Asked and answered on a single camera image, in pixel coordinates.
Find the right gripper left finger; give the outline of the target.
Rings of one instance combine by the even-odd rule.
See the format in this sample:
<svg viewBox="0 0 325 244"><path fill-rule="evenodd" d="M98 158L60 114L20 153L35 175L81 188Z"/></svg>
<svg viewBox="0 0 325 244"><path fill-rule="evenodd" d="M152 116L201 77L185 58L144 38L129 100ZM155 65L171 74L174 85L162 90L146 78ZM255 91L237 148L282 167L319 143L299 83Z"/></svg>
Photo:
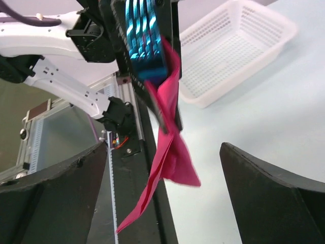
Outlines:
<svg viewBox="0 0 325 244"><path fill-rule="evenodd" d="M105 143L1 185L1 243L86 243Z"/></svg>

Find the pink paper napkin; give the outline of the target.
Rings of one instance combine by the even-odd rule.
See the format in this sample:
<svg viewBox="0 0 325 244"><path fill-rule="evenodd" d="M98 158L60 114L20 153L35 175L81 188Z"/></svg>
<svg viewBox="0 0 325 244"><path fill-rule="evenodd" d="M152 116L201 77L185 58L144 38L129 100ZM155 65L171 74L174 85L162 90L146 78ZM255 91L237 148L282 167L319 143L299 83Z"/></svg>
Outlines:
<svg viewBox="0 0 325 244"><path fill-rule="evenodd" d="M167 59L169 77L155 88L150 82L144 82L150 96L157 103L162 118L167 127L165 134L158 131L157 150L152 162L147 186L144 188L137 205L119 224L117 233L137 220L146 210L161 179L169 179L175 183L199 187L200 179L191 161L190 153L180 136L175 123L176 107L178 104L180 57L168 41L162 37L161 42Z"/></svg>

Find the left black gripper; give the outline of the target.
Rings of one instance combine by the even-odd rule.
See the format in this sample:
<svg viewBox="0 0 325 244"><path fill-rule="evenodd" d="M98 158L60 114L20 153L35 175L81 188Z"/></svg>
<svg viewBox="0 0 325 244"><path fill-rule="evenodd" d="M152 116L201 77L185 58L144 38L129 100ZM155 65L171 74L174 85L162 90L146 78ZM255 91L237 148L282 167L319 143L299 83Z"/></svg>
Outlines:
<svg viewBox="0 0 325 244"><path fill-rule="evenodd" d="M88 63L117 61L124 64L135 93L154 113L163 132L167 133L160 109L144 85L148 80L138 78L129 58L124 20L126 1L78 1L78 3L83 9L77 12L77 22L66 31L66 36L72 40ZM162 3L162 35L180 57L178 1L164 0Z"/></svg>

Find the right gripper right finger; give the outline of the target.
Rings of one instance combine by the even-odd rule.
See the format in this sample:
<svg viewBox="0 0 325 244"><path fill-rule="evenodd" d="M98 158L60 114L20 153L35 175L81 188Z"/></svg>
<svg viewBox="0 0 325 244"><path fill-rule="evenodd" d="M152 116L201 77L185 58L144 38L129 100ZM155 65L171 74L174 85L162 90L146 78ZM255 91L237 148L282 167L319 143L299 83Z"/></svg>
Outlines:
<svg viewBox="0 0 325 244"><path fill-rule="evenodd" d="M324 183L230 143L219 155L242 243L324 243Z"/></svg>

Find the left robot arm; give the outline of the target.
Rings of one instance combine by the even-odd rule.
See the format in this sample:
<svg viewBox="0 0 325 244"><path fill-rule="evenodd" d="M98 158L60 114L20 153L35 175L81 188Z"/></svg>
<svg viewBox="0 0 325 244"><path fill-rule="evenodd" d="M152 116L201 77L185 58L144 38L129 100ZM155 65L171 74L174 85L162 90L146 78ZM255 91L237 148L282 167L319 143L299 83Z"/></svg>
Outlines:
<svg viewBox="0 0 325 244"><path fill-rule="evenodd" d="M154 113L164 133L180 132L177 105L164 109L153 92L178 81L179 56L163 36L161 1L81 1L81 11L24 16L1 1L1 78L45 90L128 137L136 131L132 105L96 92L50 56L88 63L117 61L136 95Z"/></svg>

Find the blue metallic fork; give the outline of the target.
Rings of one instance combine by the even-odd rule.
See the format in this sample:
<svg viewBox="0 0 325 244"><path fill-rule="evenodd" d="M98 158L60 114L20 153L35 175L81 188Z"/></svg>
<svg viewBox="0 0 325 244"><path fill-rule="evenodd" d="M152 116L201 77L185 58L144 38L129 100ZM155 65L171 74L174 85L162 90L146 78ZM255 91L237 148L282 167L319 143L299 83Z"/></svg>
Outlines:
<svg viewBox="0 0 325 244"><path fill-rule="evenodd" d="M168 76L168 67L156 19L155 1L126 1L125 22L134 71L139 79L160 86Z"/></svg>

